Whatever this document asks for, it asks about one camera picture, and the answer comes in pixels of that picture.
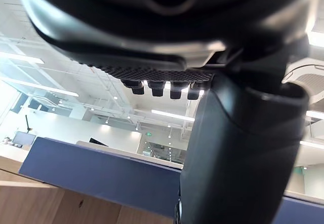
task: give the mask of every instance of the monitor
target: monitor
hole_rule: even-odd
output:
[[[36,135],[28,134],[21,131],[17,131],[14,139],[12,140],[12,144],[20,144],[20,145],[32,145]]]
[[[96,140],[94,138],[90,138],[89,142],[93,143],[93,144],[99,144],[99,145],[107,146],[106,144],[103,144],[103,143],[101,143],[100,141],[98,141],[98,140]]]

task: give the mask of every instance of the ceiling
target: ceiling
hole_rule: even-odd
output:
[[[134,95],[116,78],[94,67],[80,65],[52,49],[34,31],[20,0],[0,0],[0,51],[42,59],[44,64],[0,58],[0,76],[76,92],[79,97],[57,93],[63,103],[57,108],[71,111],[80,107],[94,115],[96,122],[116,123],[144,133],[148,130],[170,134],[173,140],[188,142],[192,123],[151,113],[152,109],[194,117],[198,101],[171,100],[169,91],[161,98]],[[324,0],[320,1],[314,31],[324,33]],[[324,48],[310,46],[310,57],[291,64],[284,81],[302,84],[311,95],[311,109],[324,111]],[[40,89],[12,84],[26,94],[47,97]]]

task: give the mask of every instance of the wooden surface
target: wooden surface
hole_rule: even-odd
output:
[[[51,224],[63,195],[43,183],[0,181],[0,224]]]
[[[0,170],[0,180],[17,182],[37,182],[36,180],[32,180],[30,178],[26,178],[18,174],[14,174],[3,170]]]
[[[2,170],[18,173],[21,165],[22,162],[0,156],[0,169]]]
[[[121,206],[65,191],[53,224],[116,224]]]
[[[173,220],[155,213],[123,206],[116,224],[172,224]]]

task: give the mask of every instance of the blue desk partition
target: blue desk partition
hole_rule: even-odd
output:
[[[178,199],[178,169],[46,138],[36,139],[19,173],[169,217]],[[284,197],[273,224],[287,223],[323,224],[324,207]]]

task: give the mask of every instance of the ceiling light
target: ceiling light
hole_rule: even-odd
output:
[[[300,144],[324,150],[324,144],[316,144],[307,141],[300,141]]]
[[[34,88],[38,88],[38,89],[54,91],[54,92],[65,94],[65,95],[79,96],[75,92],[64,91],[64,90],[60,90],[60,89],[56,89],[56,88],[52,88],[52,87],[48,87],[48,86],[42,86],[42,85],[38,85],[38,84],[33,84],[33,83],[25,82],[25,81],[19,81],[19,80],[11,79],[11,78],[8,78],[8,77],[0,77],[0,80],[1,81],[6,81],[6,82],[16,83],[16,84],[23,85],[23,86],[30,86],[30,87],[34,87]]]
[[[177,115],[177,114],[170,114],[170,113],[166,113],[165,111],[151,110],[151,112],[153,114],[158,114],[158,115],[162,115],[162,116],[166,116],[166,117],[171,117],[171,118],[175,118],[175,119],[183,119],[183,120],[186,120],[186,121],[194,122],[194,118],[181,116],[181,115]]]
[[[12,54],[12,53],[0,52],[0,58],[17,59],[17,60],[26,61],[29,63],[44,64],[44,62],[39,58],[33,58],[33,57],[25,56],[25,55]]]
[[[324,119],[324,113],[320,111],[307,111],[306,116],[316,119]]]

